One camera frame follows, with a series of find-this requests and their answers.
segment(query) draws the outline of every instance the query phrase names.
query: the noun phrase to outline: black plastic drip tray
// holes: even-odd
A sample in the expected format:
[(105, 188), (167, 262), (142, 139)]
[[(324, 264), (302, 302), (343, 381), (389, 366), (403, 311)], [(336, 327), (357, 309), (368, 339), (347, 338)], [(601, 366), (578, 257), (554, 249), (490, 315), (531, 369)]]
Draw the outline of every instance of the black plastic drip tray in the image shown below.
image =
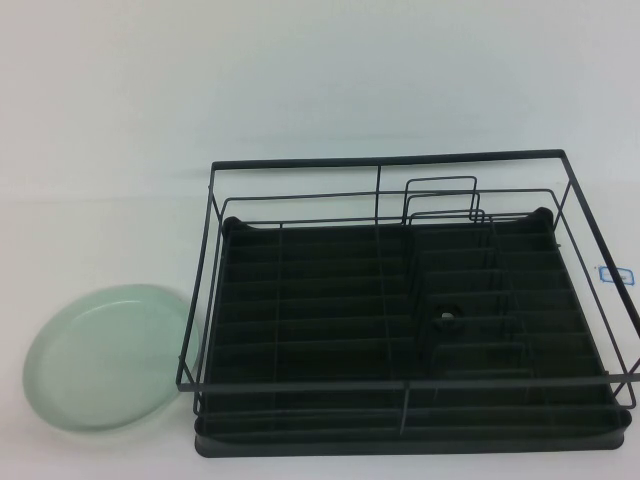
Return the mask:
[[(204, 381), (603, 375), (551, 221), (227, 221)], [(209, 393), (201, 408), (210, 456), (613, 448), (630, 421), (609, 386)]]

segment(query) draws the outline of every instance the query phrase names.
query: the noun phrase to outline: black dish rack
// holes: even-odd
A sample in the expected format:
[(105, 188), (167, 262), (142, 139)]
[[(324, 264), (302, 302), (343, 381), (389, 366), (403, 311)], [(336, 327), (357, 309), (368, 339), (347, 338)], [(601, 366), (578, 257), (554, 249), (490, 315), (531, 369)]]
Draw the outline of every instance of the black dish rack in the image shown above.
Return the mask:
[[(478, 186), (477, 169), (491, 165), (495, 177), (519, 161), (549, 159), (568, 178), (561, 195), (554, 188)], [(424, 175), (443, 167), (454, 174)], [(214, 180), (226, 171), (248, 173), (240, 185), (249, 194), (225, 195), (220, 204)], [(322, 193), (298, 187), (281, 194), (291, 171), (320, 175)], [(338, 181), (327, 180), (327, 171)], [(364, 171), (375, 189), (341, 190), (351, 171)], [(387, 172), (402, 188), (385, 188)], [(414, 172), (424, 173), (407, 176)], [(254, 194), (272, 180), (278, 195)], [(640, 335), (638, 314), (561, 150), (214, 163), (177, 376), (178, 388), (195, 394), (197, 451), (216, 457), (620, 446), (636, 403), (631, 382), (640, 380), (639, 362), (627, 367), (569, 228), (570, 192), (634, 337)], [(547, 204), (515, 208), (514, 195), (532, 194)], [(503, 200), (491, 206), (492, 195)], [(308, 201), (316, 203), (300, 217)], [(229, 213), (249, 204), (241, 215)], [(255, 207), (266, 204), (277, 220)], [(279, 215), (283, 204), (292, 218)], [(212, 213), (215, 250), (205, 268)], [(575, 268), (565, 263), (567, 252)], [(203, 288), (209, 268), (211, 284)], [(575, 272), (584, 274), (584, 288), (574, 288)], [(191, 372), (184, 359), (201, 288), (204, 334)], [(585, 293), (594, 315), (583, 309)], [(587, 322), (591, 317), (599, 318)], [(599, 321), (613, 369), (592, 335)]]

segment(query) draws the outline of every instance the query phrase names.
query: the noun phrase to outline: white wall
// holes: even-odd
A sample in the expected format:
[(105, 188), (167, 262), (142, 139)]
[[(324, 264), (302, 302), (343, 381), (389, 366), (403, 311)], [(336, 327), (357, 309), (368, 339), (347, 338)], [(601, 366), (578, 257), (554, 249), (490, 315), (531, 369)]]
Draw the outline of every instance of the white wall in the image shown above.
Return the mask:
[(640, 181), (640, 2), (0, 1), (0, 198), (212, 160), (565, 148)]

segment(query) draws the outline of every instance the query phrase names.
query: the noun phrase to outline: metal wire frame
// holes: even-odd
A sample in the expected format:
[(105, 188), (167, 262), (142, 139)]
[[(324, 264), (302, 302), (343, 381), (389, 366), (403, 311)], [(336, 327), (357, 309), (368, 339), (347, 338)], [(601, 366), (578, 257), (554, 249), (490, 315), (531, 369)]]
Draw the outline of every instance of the metal wire frame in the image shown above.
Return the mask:
[[(357, 222), (357, 221), (369, 221), (375, 222), (376, 224), (381, 221), (402, 221), (405, 219), (405, 215), (402, 217), (379, 217), (378, 216), (378, 200), (380, 195), (405, 195), (407, 198), (408, 195), (408, 182), (404, 191), (380, 191), (380, 176), (381, 170), (383, 166), (387, 165), (432, 165), (432, 164), (448, 164), (448, 163), (464, 163), (464, 162), (485, 162), (485, 161), (504, 161), (504, 160), (524, 160), (524, 159), (536, 159), (536, 158), (559, 158), (565, 168), (567, 176), (569, 177), (569, 181), (567, 183), (567, 187), (565, 189), (563, 198), (560, 203), (558, 203), (557, 198), (553, 191), (548, 189), (495, 189), (495, 190), (477, 190), (476, 184), (474, 183), (473, 190), (467, 191), (467, 194), (472, 195), (472, 206), (473, 199), (476, 194), (479, 193), (515, 193), (515, 192), (547, 192), (550, 193), (554, 203), (558, 208), (558, 214), (554, 221), (554, 229), (557, 226), (558, 222), (562, 220), (567, 232), (569, 233), (569, 237), (571, 240), (574, 249), (578, 255), (581, 266), (587, 276), (587, 280), (589, 282), (590, 290), (594, 294), (596, 299), (596, 303), (600, 310), (601, 315), (603, 316), (603, 320), (605, 322), (605, 326), (607, 327), (607, 332), (614, 344), (614, 349), (616, 350), (616, 355), (618, 360), (621, 363), (621, 367), (623, 370), (623, 374), (609, 374), (605, 376), (597, 376), (597, 377), (572, 377), (572, 378), (533, 378), (533, 379), (493, 379), (493, 380), (411, 380), (411, 381), (400, 381), (400, 380), (383, 380), (383, 381), (351, 381), (351, 382), (282, 382), (282, 383), (252, 383), (252, 384), (233, 384), (233, 385), (224, 385), (224, 384), (201, 384), (200, 377), (202, 373), (202, 364), (205, 358), (205, 350), (207, 346), (207, 338), (208, 338), (208, 328), (209, 323), (212, 318), (216, 318), (215, 307), (218, 306), (219, 302), (215, 302), (214, 312), (211, 315), (212, 301), (213, 297), (217, 296), (217, 291), (215, 289), (215, 285), (220, 284), (220, 280), (218, 283), (216, 280), (216, 271), (218, 258), (220, 253), (220, 239), (222, 234), (222, 221), (224, 219), (224, 212), (226, 210), (227, 205), (231, 201), (250, 201), (250, 200), (277, 200), (277, 199), (304, 199), (304, 198), (328, 198), (328, 197), (351, 197), (351, 196), (360, 196), (360, 195), (375, 195), (376, 203), (375, 203), (375, 216), (374, 217), (365, 217), (365, 218), (347, 218), (347, 219), (318, 219), (318, 220), (293, 220), (293, 221), (259, 221), (259, 222), (250, 222), (254, 225), (265, 225), (265, 224), (277, 224), (282, 228), (283, 224), (305, 224), (305, 223), (338, 223), (338, 222)], [(338, 194), (312, 194), (312, 195), (290, 195), (290, 196), (271, 196), (271, 197), (231, 197), (227, 198), (224, 202), (223, 209), (220, 211), (218, 208), (214, 193), (213, 193), (213, 185), (215, 180), (215, 173), (218, 170), (229, 170), (229, 169), (263, 169), (263, 168), (305, 168), (305, 167), (366, 167), (366, 166), (377, 166), (377, 177), (376, 177), (376, 191), (375, 192), (348, 192), (348, 193), (338, 193)], [(405, 407), (407, 406), (409, 392), (411, 389), (468, 389), (468, 388), (536, 388), (536, 387), (566, 387), (566, 386), (588, 386), (588, 385), (606, 385), (611, 383), (620, 383), (619, 387), (616, 389), (615, 394), (617, 394), (620, 389), (626, 384), (629, 387), (629, 391), (632, 398), (632, 404), (630, 406), (626, 406), (625, 408), (633, 408), (635, 406), (635, 396), (633, 394), (633, 390), (631, 389), (630, 382), (640, 381), (640, 374), (635, 373), (638, 366), (640, 366), (640, 360), (634, 364), (631, 370), (627, 371), (624, 362), (621, 358), (619, 349), (617, 348), (617, 344), (615, 343), (615, 338), (613, 338), (613, 334), (611, 332), (608, 320), (606, 319), (606, 315), (604, 314), (604, 310), (597, 298), (597, 294), (595, 293), (595, 289), (593, 287), (593, 283), (591, 282), (588, 272), (586, 270), (586, 266), (584, 264), (584, 260), (577, 248), (575, 243), (575, 239), (573, 238), (572, 233), (570, 232), (568, 223), (565, 219), (563, 213), (563, 207), (565, 201), (567, 199), (568, 193), (571, 188), (574, 189), (576, 197), (578, 199), (579, 204), (583, 210), (585, 218), (589, 224), (589, 227), (594, 235), (596, 243), (600, 248), (601, 254), (605, 260), (605, 264), (612, 272), (612, 279), (620, 297), (627, 309), (629, 317), (636, 328), (636, 331), (640, 334), (640, 318), (638, 317), (637, 311), (631, 302), (628, 292), (624, 287), (622, 279), (620, 278), (615, 263), (611, 257), (611, 254), (602, 238), (602, 234), (593, 218), (593, 214), (589, 209), (586, 199), (584, 198), (584, 194), (575, 178), (575, 174), (573, 173), (573, 169), (571, 168), (569, 161), (566, 157), (566, 154), (562, 150), (543, 150), (543, 151), (523, 151), (523, 152), (498, 152), (498, 153), (480, 153), (480, 154), (461, 154), (461, 155), (435, 155), (435, 156), (418, 156), (418, 157), (387, 157), (387, 158), (368, 158), (368, 159), (324, 159), (324, 160), (273, 160), (273, 161), (248, 161), (248, 162), (216, 162), (212, 165), (211, 170), (211, 179), (209, 185), (209, 195), (207, 198), (207, 213), (205, 217), (205, 227), (203, 232), (203, 241), (200, 252), (200, 260), (198, 263), (198, 271), (196, 275), (196, 284), (194, 286), (194, 294), (192, 299), (192, 304), (189, 312), (187, 331), (185, 332), (185, 341), (183, 343), (182, 352), (179, 358), (179, 369), (177, 373), (176, 383), (178, 384), (178, 388), (181, 391), (191, 391), (197, 392), (194, 398), (194, 407), (195, 404), (200, 400), (200, 396), (198, 392), (219, 392), (219, 393), (256, 393), (256, 392), (295, 392), (295, 391), (348, 391), (348, 390), (403, 390), (405, 392)], [(415, 192), (417, 194), (442, 194), (446, 192), (455, 192), (456, 194), (461, 194), (462, 191), (418, 191)], [(216, 217), (218, 218), (219, 228), (218, 228), (218, 238), (216, 241), (216, 251), (214, 255), (214, 269), (212, 272), (212, 282), (211, 282), (211, 290), (209, 296), (209, 302), (207, 306), (207, 317), (205, 321), (205, 332), (203, 335), (203, 348), (201, 349), (201, 359), (198, 365), (198, 373), (196, 378), (194, 379), (190, 370), (186, 366), (185, 357), (186, 357), (186, 349), (188, 347), (188, 339), (191, 333), (191, 329), (193, 327), (193, 317), (195, 313), (195, 307), (197, 304), (197, 298), (200, 288), (202, 270), (204, 266), (204, 255), (206, 251), (206, 244), (208, 239), (208, 230), (210, 225), (210, 216), (211, 216), (211, 207), (215, 211)], [(214, 340), (215, 332), (212, 332), (212, 341)], [(182, 383), (183, 375), (187, 375), (187, 379), (189, 383)], [(403, 417), (406, 417), (406, 410), (403, 412)]]
[(406, 223), (406, 216), (409, 210), (409, 202), (411, 201), (411, 199), (407, 198), (407, 196), (409, 195), (409, 185), (415, 182), (432, 182), (432, 181), (439, 181), (439, 180), (462, 180), (462, 179), (473, 180), (473, 191), (471, 193), (471, 206), (469, 207), (469, 211), (474, 209), (474, 204), (473, 204), (474, 200), (476, 200), (475, 208), (476, 209), (479, 208), (480, 194), (476, 192), (476, 189), (478, 187), (478, 177), (474, 175), (452, 175), (447, 177), (412, 178), (410, 180), (407, 180), (407, 183), (405, 184), (405, 187), (404, 187), (404, 199), (402, 201), (402, 204), (404, 205), (404, 208), (402, 210), (402, 217), (403, 217), (402, 224), (404, 225)]

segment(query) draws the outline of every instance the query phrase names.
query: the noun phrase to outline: wire rail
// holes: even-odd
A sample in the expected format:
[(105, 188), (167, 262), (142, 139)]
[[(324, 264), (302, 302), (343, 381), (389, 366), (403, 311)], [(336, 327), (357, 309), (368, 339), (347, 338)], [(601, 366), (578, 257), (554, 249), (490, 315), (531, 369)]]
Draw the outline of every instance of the wire rail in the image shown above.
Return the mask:
[[(478, 188), (478, 178), (472, 175), (418, 177), (408, 179), (404, 190), (380, 188), (384, 167), (387, 166), (539, 158), (557, 158), (562, 162), (568, 182), (560, 200), (554, 191), (544, 188), (481, 189)], [(363, 192), (228, 197), (221, 208), (214, 193), (216, 172), (222, 170), (323, 167), (377, 167), (376, 188)], [(468, 181), (471, 188), (434, 189), (435, 185), (451, 180)], [(202, 419), (237, 420), (243, 415), (256, 418), (270, 416), (272, 433), (277, 431), (277, 422), (282, 421), (278, 418), (306, 414), (322, 417), (343, 411), (351, 415), (350, 418), (365, 414), (395, 415), (397, 426), (394, 428), (403, 435), (415, 428), (413, 424), (407, 424), (407, 418), (418, 415), (420, 405), (422, 408), (428, 405), (430, 411), (457, 411), (456, 408), (475, 411), (511, 409), (518, 412), (543, 410), (549, 425), (562, 422), (564, 417), (558, 417), (558, 412), (567, 409), (608, 411), (634, 408), (636, 399), (631, 383), (640, 381), (640, 373), (636, 373), (640, 359), (629, 367), (622, 357), (565, 217), (564, 206), (571, 190), (640, 336), (638, 313), (573, 169), (561, 150), (214, 163), (196, 282), (179, 357), (178, 389), (195, 393), (194, 412)], [(481, 197), (487, 194), (548, 195), (556, 213), (546, 221), (545, 212), (533, 210), (487, 212), (480, 208)], [(391, 196), (402, 197), (400, 215), (379, 215), (380, 199)], [(411, 203), (417, 199), (429, 201), (464, 196), (470, 199), (466, 209), (411, 211)], [(229, 205), (238, 202), (348, 200), (354, 197), (373, 198), (374, 216), (252, 222), (225, 218)], [(185, 358), (204, 270), (212, 213), (218, 223), (214, 266), (201, 355), (194, 374), (186, 365)], [(433, 224), (433, 221), (444, 223)], [(424, 227), (425, 222), (430, 224), (429, 228)], [(346, 232), (344, 228), (349, 225), (351, 232), (354, 224), (362, 225), (360, 230), (356, 227), (356, 237), (350, 238), (351, 233), (343, 235), (344, 238), (337, 234), (331, 241), (317, 241), (313, 235), (305, 236), (300, 230), (300, 227), (332, 225), (336, 228), (344, 225), (340, 232)], [(562, 225), (568, 234), (622, 373), (607, 373), (600, 361), (555, 242), (554, 232), (558, 225)], [(411, 229), (410, 236), (399, 233), (406, 229)], [(527, 250), (523, 245), (527, 248), (534, 245), (535, 248)], [(549, 289), (541, 290), (541, 285), (547, 284)], [(547, 305), (549, 310), (545, 312), (543, 307)], [(475, 313), (461, 315), (461, 312), (443, 310), (463, 307)], [(434, 312), (442, 314), (442, 320), (418, 321), (416, 327), (416, 318), (433, 317)], [(555, 321), (559, 315), (562, 320)], [(456, 331), (463, 329), (467, 332), (465, 338), (471, 339), (470, 342), (457, 339)], [(345, 367), (344, 378), (336, 374), (328, 377), (322, 368), (301, 360), (301, 355), (313, 358), (314, 352), (318, 352), (318, 358), (325, 358), (321, 353), (326, 353), (327, 349), (337, 349), (335, 355), (347, 352), (353, 356), (354, 352), (360, 352), (358, 355), (365, 360), (362, 364), (354, 360), (352, 374), (349, 373), (350, 367)], [(412, 352), (410, 360), (405, 358), (407, 351)], [(383, 355), (379, 360), (378, 352)], [(494, 362), (496, 366), (487, 360), (494, 357), (499, 359), (499, 362)], [(251, 367), (253, 370), (244, 368), (242, 362), (247, 358), (251, 358), (258, 367)], [(549, 366), (549, 358), (573, 363), (563, 375), (561, 368)], [(469, 364), (451, 367), (451, 362), (464, 363), (461, 359)], [(416, 365), (422, 365), (419, 371)], [(211, 371), (216, 372), (215, 381)], [(612, 384), (617, 384), (615, 391), (610, 388)], [(600, 387), (608, 389), (611, 398), (626, 387), (630, 403), (619, 405), (612, 400), (594, 401), (591, 405), (565, 405), (556, 399), (561, 389), (582, 389), (580, 391), (588, 394)], [(523, 404), (456, 407), (434, 403), (445, 392), (514, 389), (523, 391)], [(372, 404), (347, 408), (345, 404), (341, 409), (277, 408), (278, 401), (282, 402), (287, 395), (312, 392), (395, 393), (391, 397), (393, 404), (384, 407)], [(223, 397), (264, 394), (270, 400), (264, 408), (254, 406), (244, 413), (233, 409), (220, 411), (211, 408), (212, 394)], [(412, 404), (424, 394), (430, 396), (429, 402), (423, 400), (419, 405)], [(256, 428), (255, 434), (259, 437), (263, 434), (262, 427)], [(235, 434), (229, 432), (228, 435), (233, 437)]]

